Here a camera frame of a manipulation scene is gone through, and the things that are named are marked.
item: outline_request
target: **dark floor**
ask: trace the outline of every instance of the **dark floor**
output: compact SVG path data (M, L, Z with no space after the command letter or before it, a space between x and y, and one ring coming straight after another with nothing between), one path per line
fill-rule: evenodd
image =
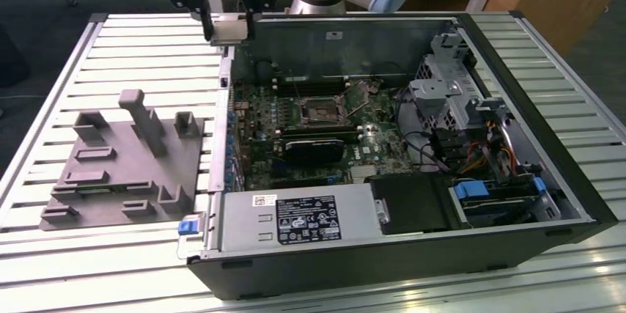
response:
M0 24L30 65L30 77L0 89L0 176L30 126L45 95L94 12L173 12L167 0L0 0ZM626 121L626 0L614 0L566 58L574 70Z

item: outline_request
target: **green circuit board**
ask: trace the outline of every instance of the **green circuit board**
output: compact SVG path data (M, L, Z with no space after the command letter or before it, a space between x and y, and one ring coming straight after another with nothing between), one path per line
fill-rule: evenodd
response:
M289 180L328 178L328 184L353 183L349 170L355 166L373 166L377 174L412 170L393 123L392 90L372 87L365 80L356 80L339 99L337 96L277 97L267 86L237 88L239 135L251 156L245 172L247 191L271 189L275 182ZM313 121L309 115L307 124L303 107L305 109L311 104L320 106L321 111L325 111L324 106L336 104L339 110L344 109L340 121ZM281 162L276 157L276 130L325 124L360 126L359 143L345 144L337 163L309 168L287 167L285 171L276 173L276 164Z

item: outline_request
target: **slotted metal table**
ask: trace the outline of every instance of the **slotted metal table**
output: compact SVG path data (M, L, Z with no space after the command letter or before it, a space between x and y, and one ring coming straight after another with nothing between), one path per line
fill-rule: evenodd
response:
M60 176L81 110L126 120L125 88L169 119L207 120L196 183L207 204L220 49L184 14L109 15L85 28L0 182L0 312L567 312L626 309L626 131L523 18L473 19L574 160L622 221L516 268L220 301L177 258L173 222L42 232L40 212ZM498 95L486 71L477 72Z

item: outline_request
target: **power supply label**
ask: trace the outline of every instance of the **power supply label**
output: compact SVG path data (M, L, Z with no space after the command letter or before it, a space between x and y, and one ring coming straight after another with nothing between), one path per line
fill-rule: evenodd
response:
M277 242L341 240L335 196L276 200Z

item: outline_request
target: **cpu socket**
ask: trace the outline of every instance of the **cpu socket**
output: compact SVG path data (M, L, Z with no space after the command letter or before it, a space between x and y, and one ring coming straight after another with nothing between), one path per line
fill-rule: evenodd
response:
M300 100L303 125L343 125L345 119L341 97L305 98Z

